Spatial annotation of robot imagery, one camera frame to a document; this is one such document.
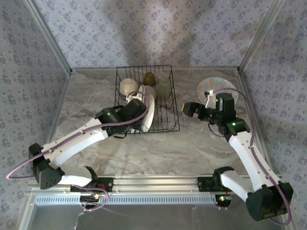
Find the white bowl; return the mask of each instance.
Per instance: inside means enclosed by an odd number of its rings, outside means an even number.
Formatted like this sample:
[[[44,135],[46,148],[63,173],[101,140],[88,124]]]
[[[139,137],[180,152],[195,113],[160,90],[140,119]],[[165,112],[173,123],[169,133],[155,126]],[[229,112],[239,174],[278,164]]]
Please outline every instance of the white bowl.
[[[119,92],[125,96],[127,96],[132,91],[138,90],[137,82],[132,78],[125,78],[120,82]]]

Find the dish rack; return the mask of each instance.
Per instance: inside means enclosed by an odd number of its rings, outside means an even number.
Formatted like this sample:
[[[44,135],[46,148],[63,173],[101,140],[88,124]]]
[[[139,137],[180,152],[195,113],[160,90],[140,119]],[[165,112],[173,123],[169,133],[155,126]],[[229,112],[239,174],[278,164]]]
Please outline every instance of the dish rack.
[[[143,85],[143,78],[147,72],[153,73],[155,78],[159,72],[167,73],[171,82],[171,93],[167,99],[157,98],[155,100],[153,123],[148,132],[143,132],[140,130],[139,133],[168,133],[179,131],[180,125],[173,79],[173,70],[171,65],[117,67],[114,106],[126,104],[126,97],[119,92],[120,82],[125,78],[132,78],[138,83],[140,87]]]

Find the plate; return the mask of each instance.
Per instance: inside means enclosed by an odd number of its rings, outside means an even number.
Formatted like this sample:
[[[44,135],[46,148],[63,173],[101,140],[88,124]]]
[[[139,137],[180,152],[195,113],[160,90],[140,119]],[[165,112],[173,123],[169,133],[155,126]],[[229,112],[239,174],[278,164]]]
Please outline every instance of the plate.
[[[220,88],[233,88],[236,89],[235,86],[223,79],[223,78],[216,78],[216,77],[212,77],[212,78],[206,78],[205,80],[202,80],[199,85],[197,86],[197,96],[199,98],[199,100],[201,101],[201,103],[206,104],[207,103],[207,98],[205,97],[205,92],[209,91],[209,90],[217,90]],[[221,93],[221,92],[229,92],[232,94],[234,100],[235,100],[235,104],[238,101],[239,98],[239,94],[236,91],[233,90],[222,90],[219,91],[217,93]]]

